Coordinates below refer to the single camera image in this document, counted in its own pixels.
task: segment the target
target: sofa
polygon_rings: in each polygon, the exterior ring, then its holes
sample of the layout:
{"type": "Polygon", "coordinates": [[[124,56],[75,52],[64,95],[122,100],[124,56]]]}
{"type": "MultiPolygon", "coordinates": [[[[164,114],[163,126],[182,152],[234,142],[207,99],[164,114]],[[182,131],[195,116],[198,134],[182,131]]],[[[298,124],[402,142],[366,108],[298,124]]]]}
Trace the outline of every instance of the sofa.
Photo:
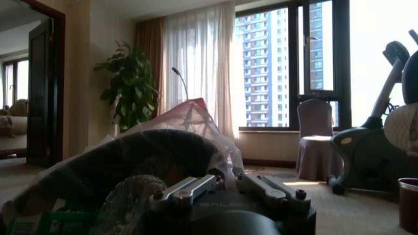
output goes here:
{"type": "Polygon", "coordinates": [[[0,110],[0,159],[27,155],[28,101],[20,99],[0,110]]]}

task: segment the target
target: high-rise building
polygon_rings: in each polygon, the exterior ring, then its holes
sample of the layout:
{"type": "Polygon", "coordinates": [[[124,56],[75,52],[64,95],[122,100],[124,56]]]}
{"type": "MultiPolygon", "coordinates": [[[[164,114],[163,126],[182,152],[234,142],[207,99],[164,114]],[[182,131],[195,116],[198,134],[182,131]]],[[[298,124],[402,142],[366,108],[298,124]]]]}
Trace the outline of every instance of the high-rise building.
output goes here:
{"type": "MultiPolygon", "coordinates": [[[[278,9],[238,17],[242,41],[247,126],[287,127],[289,115],[289,15],[278,9]]],[[[323,89],[322,6],[310,7],[311,89],[323,89]]]]}

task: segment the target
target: microphone stand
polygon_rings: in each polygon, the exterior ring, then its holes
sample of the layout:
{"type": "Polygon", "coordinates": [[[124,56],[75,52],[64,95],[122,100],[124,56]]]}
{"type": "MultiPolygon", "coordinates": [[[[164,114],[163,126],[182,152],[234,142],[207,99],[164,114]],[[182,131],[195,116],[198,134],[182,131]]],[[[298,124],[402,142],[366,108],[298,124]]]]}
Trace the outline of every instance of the microphone stand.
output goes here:
{"type": "Polygon", "coordinates": [[[182,82],[183,82],[183,86],[184,86],[184,90],[186,90],[186,100],[188,100],[188,91],[187,91],[187,87],[186,87],[186,83],[184,83],[184,79],[182,77],[182,74],[179,72],[179,70],[175,67],[171,67],[172,71],[176,73],[176,75],[180,77],[182,82]]]}

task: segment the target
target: sunlight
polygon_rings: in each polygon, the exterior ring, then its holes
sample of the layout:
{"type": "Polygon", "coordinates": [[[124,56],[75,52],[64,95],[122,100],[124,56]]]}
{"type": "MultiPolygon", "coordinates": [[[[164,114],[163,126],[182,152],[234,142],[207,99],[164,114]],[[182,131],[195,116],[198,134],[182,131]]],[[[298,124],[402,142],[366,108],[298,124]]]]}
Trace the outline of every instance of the sunlight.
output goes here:
{"type": "Polygon", "coordinates": [[[298,182],[283,182],[285,185],[287,186],[301,186],[301,185],[319,185],[321,182],[306,182],[306,181],[298,181],[298,182]]]}

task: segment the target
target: baseboard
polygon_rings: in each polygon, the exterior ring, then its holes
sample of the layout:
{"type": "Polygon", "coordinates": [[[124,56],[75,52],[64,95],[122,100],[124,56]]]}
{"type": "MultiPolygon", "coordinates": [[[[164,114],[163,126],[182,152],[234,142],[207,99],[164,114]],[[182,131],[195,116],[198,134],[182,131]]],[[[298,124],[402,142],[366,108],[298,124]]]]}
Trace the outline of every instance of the baseboard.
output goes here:
{"type": "Polygon", "coordinates": [[[263,160],[263,159],[243,159],[244,165],[259,165],[270,167],[282,167],[282,168],[295,168],[297,162],[293,161],[277,161],[277,160],[263,160]]]}

